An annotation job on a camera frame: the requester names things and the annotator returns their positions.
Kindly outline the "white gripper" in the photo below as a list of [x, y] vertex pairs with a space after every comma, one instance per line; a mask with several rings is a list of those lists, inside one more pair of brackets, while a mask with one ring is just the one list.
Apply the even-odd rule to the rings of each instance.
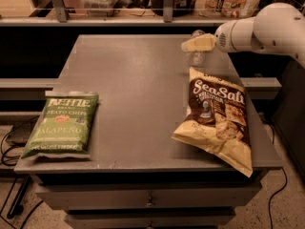
[[199, 35], [181, 44], [183, 52], [206, 52], [217, 46], [223, 52], [250, 52], [254, 18], [232, 20], [218, 27], [214, 36], [210, 33]]

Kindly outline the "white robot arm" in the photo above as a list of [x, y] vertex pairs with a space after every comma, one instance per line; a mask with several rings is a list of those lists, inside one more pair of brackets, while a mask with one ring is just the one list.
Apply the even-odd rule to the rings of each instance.
[[219, 26], [181, 44], [183, 52], [255, 52], [288, 55], [305, 67], [305, 17], [290, 4], [273, 3], [256, 16]]

